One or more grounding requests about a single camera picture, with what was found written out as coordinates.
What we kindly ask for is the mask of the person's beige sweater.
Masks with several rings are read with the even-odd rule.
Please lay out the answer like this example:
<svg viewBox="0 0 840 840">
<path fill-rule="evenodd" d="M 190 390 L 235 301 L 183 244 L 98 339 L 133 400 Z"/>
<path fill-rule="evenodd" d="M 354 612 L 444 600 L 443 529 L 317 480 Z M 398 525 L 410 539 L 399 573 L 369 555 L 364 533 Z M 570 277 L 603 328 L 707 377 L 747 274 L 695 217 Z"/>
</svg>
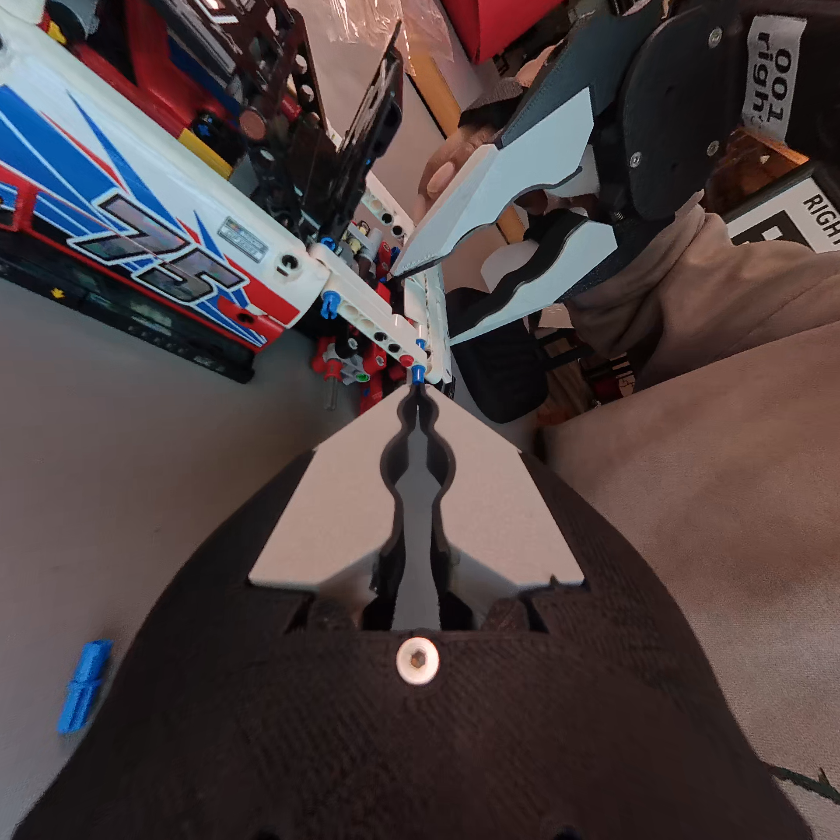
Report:
<svg viewBox="0 0 840 840">
<path fill-rule="evenodd" d="M 643 556 L 816 838 L 838 838 L 838 322 L 728 355 L 656 346 L 644 389 L 549 434 Z"/>
</svg>

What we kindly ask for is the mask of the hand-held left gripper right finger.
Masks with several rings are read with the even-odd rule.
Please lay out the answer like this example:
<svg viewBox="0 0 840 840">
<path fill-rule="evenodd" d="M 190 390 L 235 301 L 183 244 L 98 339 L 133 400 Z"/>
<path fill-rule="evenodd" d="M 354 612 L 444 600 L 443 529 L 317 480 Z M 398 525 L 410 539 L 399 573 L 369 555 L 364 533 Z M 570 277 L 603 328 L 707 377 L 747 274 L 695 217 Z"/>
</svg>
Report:
<svg viewBox="0 0 840 840">
<path fill-rule="evenodd" d="M 482 624 L 500 600 L 582 585 L 584 573 L 522 451 L 425 385 L 417 417 L 439 485 L 430 567 L 441 624 Z"/>
</svg>

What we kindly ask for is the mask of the white red blue brick race car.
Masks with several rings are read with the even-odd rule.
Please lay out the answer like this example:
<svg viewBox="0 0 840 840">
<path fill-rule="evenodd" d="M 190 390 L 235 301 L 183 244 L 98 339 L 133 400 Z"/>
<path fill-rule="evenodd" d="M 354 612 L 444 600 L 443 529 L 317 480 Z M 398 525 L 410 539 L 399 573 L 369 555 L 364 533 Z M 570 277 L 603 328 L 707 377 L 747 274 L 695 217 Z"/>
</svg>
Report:
<svg viewBox="0 0 840 840">
<path fill-rule="evenodd" d="M 372 173 L 403 116 L 405 21 L 326 2 L 383 55 L 326 116 L 287 2 L 2 2 L 2 276 L 237 383 L 298 328 L 334 406 L 455 389 L 439 270 L 396 278 L 413 223 Z"/>
</svg>

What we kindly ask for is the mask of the clear plastic wrap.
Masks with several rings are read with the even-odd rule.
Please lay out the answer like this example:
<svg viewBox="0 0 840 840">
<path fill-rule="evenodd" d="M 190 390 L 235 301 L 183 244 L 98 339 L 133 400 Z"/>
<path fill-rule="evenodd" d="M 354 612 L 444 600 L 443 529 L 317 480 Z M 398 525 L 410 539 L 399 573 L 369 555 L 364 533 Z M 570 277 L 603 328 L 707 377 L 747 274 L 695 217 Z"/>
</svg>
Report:
<svg viewBox="0 0 840 840">
<path fill-rule="evenodd" d="M 314 53 L 330 128 L 344 135 L 385 47 L 398 29 L 395 45 L 404 61 L 406 89 L 414 90 L 436 130 L 448 134 L 438 111 L 445 94 L 426 94 L 442 81 L 446 61 L 456 58 L 457 38 L 440 2 L 292 1 L 304 17 Z"/>
</svg>

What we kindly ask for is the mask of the person's right hand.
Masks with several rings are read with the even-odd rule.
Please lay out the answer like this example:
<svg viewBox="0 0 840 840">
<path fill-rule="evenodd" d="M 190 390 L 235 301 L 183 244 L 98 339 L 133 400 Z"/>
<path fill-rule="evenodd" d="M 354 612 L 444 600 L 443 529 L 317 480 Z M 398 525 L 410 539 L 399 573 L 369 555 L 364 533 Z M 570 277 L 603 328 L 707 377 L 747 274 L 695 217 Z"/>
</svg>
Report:
<svg viewBox="0 0 840 840">
<path fill-rule="evenodd" d="M 466 112 L 457 129 L 431 155 L 423 168 L 411 217 L 419 225 L 455 175 L 480 146 L 491 142 L 506 120 L 498 108 Z"/>
</svg>

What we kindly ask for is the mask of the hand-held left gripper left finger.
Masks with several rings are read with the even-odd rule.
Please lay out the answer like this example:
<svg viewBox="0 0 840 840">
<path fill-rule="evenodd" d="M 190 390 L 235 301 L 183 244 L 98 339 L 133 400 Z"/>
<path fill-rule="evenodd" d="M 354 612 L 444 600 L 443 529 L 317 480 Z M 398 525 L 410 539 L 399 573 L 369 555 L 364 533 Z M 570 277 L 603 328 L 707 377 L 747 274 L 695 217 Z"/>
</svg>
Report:
<svg viewBox="0 0 840 840">
<path fill-rule="evenodd" d="M 404 502 L 417 387 L 401 386 L 316 447 L 248 581 L 333 601 L 391 627 L 406 565 Z"/>
</svg>

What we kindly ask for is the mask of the blue connector pin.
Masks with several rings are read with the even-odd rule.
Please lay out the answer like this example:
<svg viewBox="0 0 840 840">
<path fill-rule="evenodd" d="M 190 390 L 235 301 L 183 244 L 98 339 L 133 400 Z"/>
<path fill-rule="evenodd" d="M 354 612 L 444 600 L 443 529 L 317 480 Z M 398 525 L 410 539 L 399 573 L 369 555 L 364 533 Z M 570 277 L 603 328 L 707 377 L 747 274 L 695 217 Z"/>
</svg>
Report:
<svg viewBox="0 0 840 840">
<path fill-rule="evenodd" d="M 98 697 L 111 651 L 110 639 L 88 642 L 81 649 L 77 666 L 66 687 L 64 703 L 56 724 L 58 734 L 78 732 L 87 723 Z"/>
</svg>

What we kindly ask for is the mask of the red box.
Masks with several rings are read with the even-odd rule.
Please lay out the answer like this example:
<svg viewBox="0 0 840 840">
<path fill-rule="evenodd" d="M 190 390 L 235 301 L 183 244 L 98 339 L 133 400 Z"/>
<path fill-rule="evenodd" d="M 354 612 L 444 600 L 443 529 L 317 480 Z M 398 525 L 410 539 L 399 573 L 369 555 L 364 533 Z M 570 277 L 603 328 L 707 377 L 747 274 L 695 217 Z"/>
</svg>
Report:
<svg viewBox="0 0 840 840">
<path fill-rule="evenodd" d="M 441 1 L 469 61 L 478 65 L 509 47 L 565 1 Z"/>
</svg>

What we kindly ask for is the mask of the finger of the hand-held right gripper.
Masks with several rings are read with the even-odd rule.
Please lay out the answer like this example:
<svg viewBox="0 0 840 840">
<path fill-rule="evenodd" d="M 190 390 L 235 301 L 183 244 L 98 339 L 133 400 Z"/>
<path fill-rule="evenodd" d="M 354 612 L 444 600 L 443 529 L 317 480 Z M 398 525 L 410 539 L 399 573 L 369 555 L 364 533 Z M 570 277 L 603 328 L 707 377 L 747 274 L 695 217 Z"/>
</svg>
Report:
<svg viewBox="0 0 840 840">
<path fill-rule="evenodd" d="M 524 263 L 502 275 L 477 303 L 448 316 L 450 345 L 474 340 L 554 304 L 616 251 L 612 225 L 568 208 L 548 220 L 550 225 Z"/>
<path fill-rule="evenodd" d="M 516 198 L 570 178 L 593 123 L 591 93 L 584 88 L 509 144 L 481 145 L 416 226 L 394 277 L 438 265 L 463 239 L 493 225 Z"/>
</svg>

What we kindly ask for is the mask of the person's right forearm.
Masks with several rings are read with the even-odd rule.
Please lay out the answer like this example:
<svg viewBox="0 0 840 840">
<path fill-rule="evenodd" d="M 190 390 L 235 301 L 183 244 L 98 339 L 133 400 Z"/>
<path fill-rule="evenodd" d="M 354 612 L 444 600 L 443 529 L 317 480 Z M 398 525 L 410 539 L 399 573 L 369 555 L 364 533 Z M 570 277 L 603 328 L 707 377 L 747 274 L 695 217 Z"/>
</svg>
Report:
<svg viewBox="0 0 840 840">
<path fill-rule="evenodd" d="M 564 303 L 598 354 L 647 353 L 638 390 L 838 323 L 837 252 L 778 240 L 735 246 L 701 198 L 629 266 Z"/>
</svg>

